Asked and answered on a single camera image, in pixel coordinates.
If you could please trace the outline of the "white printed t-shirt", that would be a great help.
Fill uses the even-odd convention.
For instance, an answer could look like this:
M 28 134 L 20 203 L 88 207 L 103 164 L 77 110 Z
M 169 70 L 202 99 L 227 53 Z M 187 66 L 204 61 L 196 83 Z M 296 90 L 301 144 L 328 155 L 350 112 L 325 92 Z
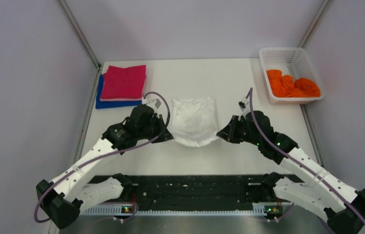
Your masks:
M 171 133 L 174 141 L 200 148 L 218 139 L 216 101 L 212 97 L 172 100 Z

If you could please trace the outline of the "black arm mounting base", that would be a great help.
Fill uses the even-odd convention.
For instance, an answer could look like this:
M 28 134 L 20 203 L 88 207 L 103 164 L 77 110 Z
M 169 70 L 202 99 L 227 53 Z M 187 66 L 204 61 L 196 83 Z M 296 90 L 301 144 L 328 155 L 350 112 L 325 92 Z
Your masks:
M 268 175 L 124 175 L 118 198 L 139 211 L 250 211 L 257 204 L 284 204 L 268 187 Z

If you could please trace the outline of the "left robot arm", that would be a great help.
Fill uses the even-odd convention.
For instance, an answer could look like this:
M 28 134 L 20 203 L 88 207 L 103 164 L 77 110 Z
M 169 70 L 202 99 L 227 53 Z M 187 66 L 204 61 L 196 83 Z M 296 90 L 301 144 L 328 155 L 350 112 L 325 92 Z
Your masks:
M 143 147 L 138 144 L 161 143 L 173 139 L 157 104 L 140 104 L 122 122 L 113 124 L 96 141 L 94 146 L 69 169 L 51 181 L 42 180 L 36 185 L 38 202 L 34 220 L 42 209 L 57 228 L 69 227 L 78 216 L 95 205 L 111 199 L 127 201 L 132 195 L 131 181 L 123 174 L 92 184 L 90 181 L 101 169 L 125 152 Z

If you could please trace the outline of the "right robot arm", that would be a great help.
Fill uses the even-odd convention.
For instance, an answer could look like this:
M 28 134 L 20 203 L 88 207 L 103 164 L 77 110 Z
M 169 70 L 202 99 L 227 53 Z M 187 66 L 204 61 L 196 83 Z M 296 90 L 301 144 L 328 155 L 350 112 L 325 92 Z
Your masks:
M 261 183 L 264 199 L 290 201 L 318 216 L 335 234 L 357 234 L 365 225 L 365 188 L 357 190 L 336 178 L 287 135 L 274 131 L 261 111 L 233 115 L 217 132 L 229 143 L 250 143 L 267 159 L 292 172 L 301 182 L 278 173 L 267 174 Z

